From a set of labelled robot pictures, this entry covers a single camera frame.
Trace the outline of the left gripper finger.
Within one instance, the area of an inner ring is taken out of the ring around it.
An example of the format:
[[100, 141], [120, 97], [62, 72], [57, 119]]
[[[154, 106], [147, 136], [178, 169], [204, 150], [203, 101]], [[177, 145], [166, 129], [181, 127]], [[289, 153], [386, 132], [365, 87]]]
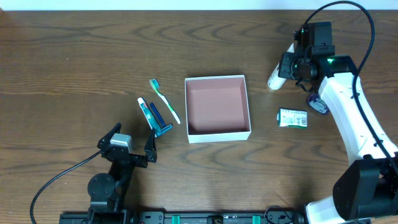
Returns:
[[107, 134], [105, 134], [97, 143], [98, 149], [107, 149], [111, 145], [111, 138], [115, 134], [119, 134], [121, 130], [121, 123], [117, 123]]
[[157, 149], [155, 146], [155, 129], [152, 129], [144, 146], [145, 157], [148, 162], [157, 162]]

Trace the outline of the white Pantene tube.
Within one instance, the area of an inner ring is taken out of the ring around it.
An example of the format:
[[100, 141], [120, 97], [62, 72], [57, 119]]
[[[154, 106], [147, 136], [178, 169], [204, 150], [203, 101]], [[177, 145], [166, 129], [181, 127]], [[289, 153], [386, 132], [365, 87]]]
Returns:
[[279, 77], [279, 64], [277, 64], [267, 81], [267, 89], [270, 92], [277, 91], [281, 89], [286, 80], [286, 78]]

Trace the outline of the blue disposable razor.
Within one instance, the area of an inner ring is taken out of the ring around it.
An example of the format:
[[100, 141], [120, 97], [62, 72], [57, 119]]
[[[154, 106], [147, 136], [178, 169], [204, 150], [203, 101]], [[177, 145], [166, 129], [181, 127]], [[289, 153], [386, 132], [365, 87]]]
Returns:
[[173, 124], [166, 124], [163, 117], [160, 115], [158, 109], [153, 102], [150, 103], [150, 109], [153, 114], [153, 125], [155, 135], [157, 137], [164, 135], [173, 128]]

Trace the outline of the small teal toothpaste tube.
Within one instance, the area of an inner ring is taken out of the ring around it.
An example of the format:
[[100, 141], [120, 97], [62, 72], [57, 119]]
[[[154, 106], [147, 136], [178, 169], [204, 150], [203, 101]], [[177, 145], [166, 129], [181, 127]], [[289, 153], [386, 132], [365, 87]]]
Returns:
[[155, 131], [155, 137], [159, 137], [162, 135], [161, 132], [161, 127], [159, 126], [157, 120], [155, 119], [154, 114], [152, 113], [152, 111], [149, 108], [149, 105], [146, 103], [145, 99], [143, 99], [143, 97], [140, 97], [137, 99], [138, 104], [142, 110], [142, 112], [144, 113], [144, 116], [150, 126], [151, 129], [153, 129]]

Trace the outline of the blue soap pump bottle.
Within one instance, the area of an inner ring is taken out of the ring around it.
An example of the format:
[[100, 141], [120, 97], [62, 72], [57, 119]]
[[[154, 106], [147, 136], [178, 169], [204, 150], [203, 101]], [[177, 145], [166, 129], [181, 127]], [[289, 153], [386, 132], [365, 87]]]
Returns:
[[318, 93], [312, 93], [307, 97], [307, 105], [316, 111], [317, 113], [320, 113], [322, 115], [327, 115], [330, 110], [327, 107], [326, 103], [321, 99], [320, 95]]

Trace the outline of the green white soap bar package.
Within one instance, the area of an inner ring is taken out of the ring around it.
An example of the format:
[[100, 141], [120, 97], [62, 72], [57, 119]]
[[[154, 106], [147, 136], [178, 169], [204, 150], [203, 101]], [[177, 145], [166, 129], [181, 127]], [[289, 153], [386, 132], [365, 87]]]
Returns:
[[281, 108], [277, 114], [279, 127], [305, 129], [308, 127], [307, 112]]

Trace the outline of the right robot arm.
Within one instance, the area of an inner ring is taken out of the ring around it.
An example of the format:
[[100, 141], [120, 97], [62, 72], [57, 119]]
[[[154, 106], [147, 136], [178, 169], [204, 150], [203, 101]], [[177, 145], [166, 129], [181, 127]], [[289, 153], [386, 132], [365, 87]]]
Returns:
[[305, 207], [309, 223], [348, 223], [397, 215], [397, 146], [375, 117], [348, 55], [307, 58], [285, 52], [279, 77], [318, 81], [318, 93], [343, 138], [349, 167], [331, 196]]

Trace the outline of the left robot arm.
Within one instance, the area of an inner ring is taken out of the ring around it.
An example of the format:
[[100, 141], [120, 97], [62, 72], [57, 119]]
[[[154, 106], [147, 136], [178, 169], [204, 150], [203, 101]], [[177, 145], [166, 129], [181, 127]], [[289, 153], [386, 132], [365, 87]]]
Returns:
[[96, 174], [88, 183], [90, 207], [88, 223], [137, 223], [136, 214], [124, 208], [125, 196], [136, 167], [146, 168], [157, 161], [155, 131], [149, 134], [144, 155], [133, 154], [129, 135], [121, 134], [121, 124], [105, 134], [97, 144], [102, 158], [111, 162], [107, 173]]

